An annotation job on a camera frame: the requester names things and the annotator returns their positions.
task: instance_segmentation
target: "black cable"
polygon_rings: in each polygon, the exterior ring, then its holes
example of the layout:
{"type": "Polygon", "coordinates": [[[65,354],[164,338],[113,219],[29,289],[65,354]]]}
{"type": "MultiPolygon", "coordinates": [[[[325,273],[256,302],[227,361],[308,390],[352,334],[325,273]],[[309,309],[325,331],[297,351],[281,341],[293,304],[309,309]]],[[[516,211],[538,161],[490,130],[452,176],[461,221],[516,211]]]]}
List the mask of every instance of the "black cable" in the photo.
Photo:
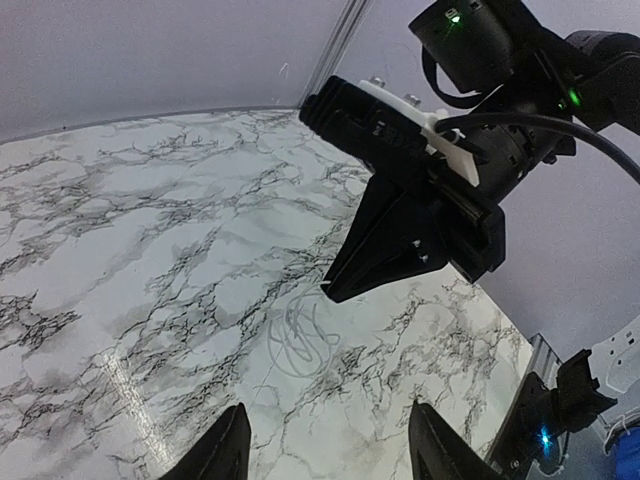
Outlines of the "black cable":
{"type": "Polygon", "coordinates": [[[453,95],[443,92],[438,86],[438,64],[426,48],[422,48],[422,71],[424,72],[424,76],[427,79],[427,82],[429,82],[431,89],[435,92],[438,98],[447,105],[460,108],[461,110],[468,110],[470,108],[477,107],[485,98],[487,98],[486,93],[478,93],[476,95],[471,95],[470,97],[454,97],[453,95]]]}
{"type": "Polygon", "coordinates": [[[448,140],[454,145],[460,147],[461,149],[471,153],[474,157],[477,157],[478,159],[481,159],[485,162],[488,161],[487,152],[485,152],[482,148],[480,148],[476,144],[467,140],[462,135],[449,130],[448,132],[443,132],[442,137],[445,140],[448,140]]]}
{"type": "Polygon", "coordinates": [[[567,454],[569,453],[569,437],[570,436],[571,434],[569,432],[565,434],[564,446],[562,447],[562,456],[560,457],[560,461],[558,462],[558,465],[556,465],[556,469],[551,473],[545,474],[545,476],[553,477],[562,469],[562,467],[564,467],[564,464],[567,461],[567,454]]]}
{"type": "Polygon", "coordinates": [[[570,135],[588,143],[609,156],[622,167],[631,178],[640,184],[640,166],[618,146],[593,130],[560,118],[529,113],[472,113],[470,115],[440,120],[436,123],[435,131],[436,133],[442,133],[453,130],[454,128],[464,129],[483,127],[485,125],[520,125],[570,135]]]}

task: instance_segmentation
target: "blue led light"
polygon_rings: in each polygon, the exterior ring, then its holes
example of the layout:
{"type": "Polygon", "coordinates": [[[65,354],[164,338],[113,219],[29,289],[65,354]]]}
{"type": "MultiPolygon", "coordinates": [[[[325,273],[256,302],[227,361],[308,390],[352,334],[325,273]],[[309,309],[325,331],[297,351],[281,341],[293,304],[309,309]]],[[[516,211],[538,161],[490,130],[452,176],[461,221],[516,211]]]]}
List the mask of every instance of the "blue led light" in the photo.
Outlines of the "blue led light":
{"type": "Polygon", "coordinates": [[[542,450],[545,455],[548,455],[551,451],[551,446],[553,445],[553,439],[549,436],[549,432],[547,432],[547,427],[542,427],[540,430],[540,435],[538,435],[540,439],[540,443],[542,444],[542,450]]]}

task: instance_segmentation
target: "white wall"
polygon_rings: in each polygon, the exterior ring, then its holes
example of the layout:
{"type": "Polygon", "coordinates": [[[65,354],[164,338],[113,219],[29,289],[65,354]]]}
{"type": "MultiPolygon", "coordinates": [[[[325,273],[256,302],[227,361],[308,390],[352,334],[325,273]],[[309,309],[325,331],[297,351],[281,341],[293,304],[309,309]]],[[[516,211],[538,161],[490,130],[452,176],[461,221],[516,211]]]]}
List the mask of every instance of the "white wall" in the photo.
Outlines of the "white wall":
{"type": "Polygon", "coordinates": [[[2,0],[0,142],[63,126],[295,106],[346,0],[2,0]]]}
{"type": "MultiPolygon", "coordinates": [[[[381,0],[339,74],[354,81],[375,74],[395,93],[423,98],[424,109],[441,107],[422,76],[420,44],[407,28],[430,3],[381,0]]],[[[563,36],[583,29],[640,35],[636,0],[525,3],[563,36]]],[[[640,159],[640,138],[619,127],[604,134],[640,159]]],[[[567,359],[640,314],[640,186],[608,158],[580,145],[577,157],[540,166],[503,207],[507,261],[481,283],[525,335],[542,332],[567,359]]],[[[640,386],[625,405],[638,403],[640,386]]]]}

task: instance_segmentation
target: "black plastic housing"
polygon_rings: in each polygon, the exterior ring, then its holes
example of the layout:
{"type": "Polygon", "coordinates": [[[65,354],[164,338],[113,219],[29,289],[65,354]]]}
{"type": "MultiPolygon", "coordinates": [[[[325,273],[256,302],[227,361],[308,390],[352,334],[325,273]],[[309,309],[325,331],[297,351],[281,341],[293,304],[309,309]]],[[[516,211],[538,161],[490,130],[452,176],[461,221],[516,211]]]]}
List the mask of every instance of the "black plastic housing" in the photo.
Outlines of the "black plastic housing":
{"type": "Polygon", "coordinates": [[[490,92],[516,67],[518,46],[484,0],[439,0],[409,28],[462,93],[490,92]]]}
{"type": "MultiPolygon", "coordinates": [[[[570,120],[569,111],[560,109],[563,92],[548,75],[549,68],[543,57],[531,57],[472,113],[522,112],[570,120]]],[[[487,160],[476,159],[478,189],[496,203],[541,162],[553,163],[555,155],[576,154],[575,140],[539,128],[486,126],[464,133],[485,152],[487,160]]]]}
{"type": "Polygon", "coordinates": [[[575,115],[595,131],[618,123],[640,135],[640,38],[583,30],[569,35],[567,43],[600,65],[578,82],[583,105],[575,115]]]}

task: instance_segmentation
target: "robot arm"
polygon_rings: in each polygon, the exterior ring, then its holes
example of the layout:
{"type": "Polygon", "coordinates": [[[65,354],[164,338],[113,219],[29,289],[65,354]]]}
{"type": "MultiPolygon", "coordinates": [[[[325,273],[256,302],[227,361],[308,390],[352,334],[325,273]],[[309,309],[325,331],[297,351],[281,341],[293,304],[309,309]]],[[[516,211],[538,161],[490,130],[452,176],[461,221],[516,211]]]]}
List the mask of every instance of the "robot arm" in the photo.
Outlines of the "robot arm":
{"type": "MultiPolygon", "coordinates": [[[[336,302],[447,263],[471,282],[498,268],[506,251],[499,203],[539,164],[576,154],[571,135],[580,127],[553,125],[572,126],[578,118],[591,131],[575,136],[596,139],[592,145],[640,183],[640,167],[595,133],[618,123],[640,134],[638,37],[581,31],[564,40],[540,25],[521,0],[437,0],[410,28],[423,45],[427,81],[445,103],[473,108],[468,121],[456,126],[443,111],[421,112],[380,81],[355,86],[338,77],[310,96],[300,113],[303,123],[373,174],[325,277],[323,289],[336,302]],[[442,92],[438,65],[471,96],[442,92]],[[445,124],[450,128],[441,133],[445,124]]],[[[614,406],[640,378],[639,342],[640,317],[562,365],[556,388],[530,374],[498,439],[502,474],[523,478],[523,465],[549,443],[614,406]]],[[[452,452],[463,450],[455,432],[425,406],[414,406],[414,413],[416,438],[431,438],[412,447],[414,476],[421,475],[415,465],[422,462],[435,478],[467,478],[452,465],[452,452]],[[433,453],[435,444],[442,454],[433,453]],[[460,475],[438,473],[453,471],[460,475]]],[[[473,452],[464,455],[463,463],[476,461],[473,452]]]]}

